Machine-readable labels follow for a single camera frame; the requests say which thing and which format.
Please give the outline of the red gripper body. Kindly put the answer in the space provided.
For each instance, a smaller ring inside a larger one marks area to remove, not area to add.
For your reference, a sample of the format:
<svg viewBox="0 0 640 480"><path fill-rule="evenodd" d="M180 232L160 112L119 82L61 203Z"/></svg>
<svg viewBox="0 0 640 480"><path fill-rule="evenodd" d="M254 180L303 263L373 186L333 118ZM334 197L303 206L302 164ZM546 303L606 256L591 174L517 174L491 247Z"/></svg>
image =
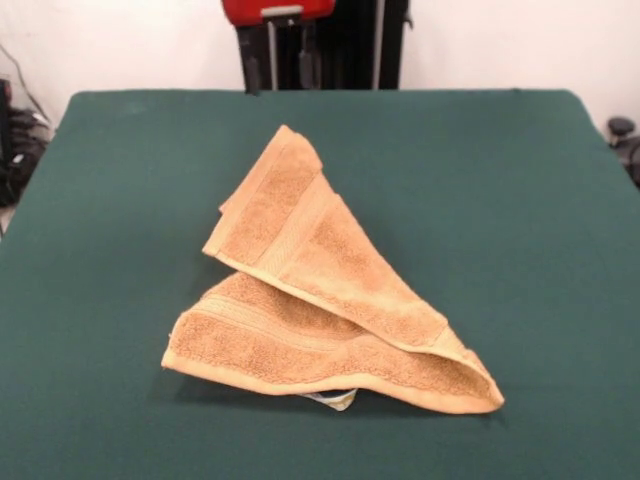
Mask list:
<svg viewBox="0 0 640 480"><path fill-rule="evenodd" d="M231 24L261 24L280 18L305 20L329 16L335 0L223 0Z"/></svg>

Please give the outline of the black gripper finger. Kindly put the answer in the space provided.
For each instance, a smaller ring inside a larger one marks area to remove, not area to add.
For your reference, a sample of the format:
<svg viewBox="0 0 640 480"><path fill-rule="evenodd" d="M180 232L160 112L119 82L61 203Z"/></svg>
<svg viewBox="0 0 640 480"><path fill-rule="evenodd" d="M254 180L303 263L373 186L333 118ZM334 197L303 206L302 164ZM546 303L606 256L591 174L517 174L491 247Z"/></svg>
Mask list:
<svg viewBox="0 0 640 480"><path fill-rule="evenodd" d="M242 60L245 92L247 94L258 94L261 90L260 66L259 60L256 57L253 40L253 27L238 28L238 43Z"/></svg>
<svg viewBox="0 0 640 480"><path fill-rule="evenodd" d="M314 22L301 25L301 50L299 52L299 77L301 85L317 85L316 27Z"/></svg>

